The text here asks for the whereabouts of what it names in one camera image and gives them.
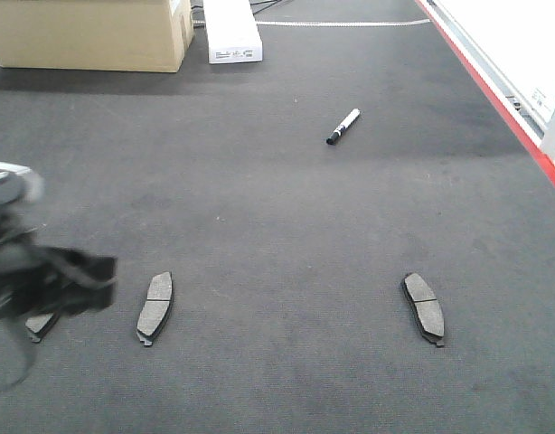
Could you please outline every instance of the white panel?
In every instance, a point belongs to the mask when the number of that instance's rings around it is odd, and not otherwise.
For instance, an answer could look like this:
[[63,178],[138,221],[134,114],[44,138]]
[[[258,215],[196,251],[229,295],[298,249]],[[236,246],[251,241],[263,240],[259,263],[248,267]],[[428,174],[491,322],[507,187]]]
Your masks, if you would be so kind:
[[549,123],[555,110],[555,0],[437,0]]
[[171,5],[171,15],[175,14],[175,11],[177,10],[177,7],[179,7],[180,3],[181,0],[169,0],[169,4]]

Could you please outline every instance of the gray carpet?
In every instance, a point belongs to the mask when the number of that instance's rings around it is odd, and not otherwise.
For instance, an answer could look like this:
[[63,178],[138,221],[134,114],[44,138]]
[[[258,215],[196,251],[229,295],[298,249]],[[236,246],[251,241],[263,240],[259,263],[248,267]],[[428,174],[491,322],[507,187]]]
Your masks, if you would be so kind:
[[[259,17],[412,20],[410,0]],[[555,191],[432,24],[260,27],[259,64],[0,70],[0,160],[42,243],[119,258],[0,394],[4,433],[555,433]],[[325,138],[352,109],[339,146]],[[135,335],[150,278],[174,311]],[[419,335],[400,281],[441,301]],[[0,330],[0,374],[19,354]]]

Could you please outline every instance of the white box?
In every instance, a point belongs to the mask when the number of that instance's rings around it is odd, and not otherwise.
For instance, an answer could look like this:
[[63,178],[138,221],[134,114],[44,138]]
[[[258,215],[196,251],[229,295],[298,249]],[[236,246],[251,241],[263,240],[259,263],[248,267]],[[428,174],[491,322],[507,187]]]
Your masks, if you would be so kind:
[[249,0],[203,0],[209,63],[261,61],[263,46]]

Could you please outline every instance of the black object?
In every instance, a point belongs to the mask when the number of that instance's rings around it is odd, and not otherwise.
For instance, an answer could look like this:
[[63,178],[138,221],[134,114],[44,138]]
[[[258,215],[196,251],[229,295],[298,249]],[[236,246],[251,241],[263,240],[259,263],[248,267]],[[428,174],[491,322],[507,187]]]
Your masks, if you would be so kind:
[[343,130],[338,131],[337,129],[332,133],[332,135],[327,138],[325,140],[325,143],[327,143],[328,145],[335,145],[335,142],[338,141],[338,138],[340,138],[342,136],[342,133],[345,131],[345,128]]
[[72,249],[38,246],[11,205],[23,180],[0,172],[0,319],[70,314],[108,307],[117,261]]

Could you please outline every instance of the brake pad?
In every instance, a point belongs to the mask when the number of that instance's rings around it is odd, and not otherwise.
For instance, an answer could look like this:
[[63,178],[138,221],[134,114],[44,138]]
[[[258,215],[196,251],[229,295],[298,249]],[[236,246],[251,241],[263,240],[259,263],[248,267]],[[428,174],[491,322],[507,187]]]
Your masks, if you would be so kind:
[[60,317],[59,314],[46,314],[28,318],[24,325],[31,340],[35,344],[41,342]]
[[136,333],[144,346],[153,345],[171,313],[174,291],[171,273],[154,276],[147,291],[147,299],[136,323]]
[[444,346],[444,317],[430,286],[417,273],[408,274],[402,286],[422,336],[436,346]]

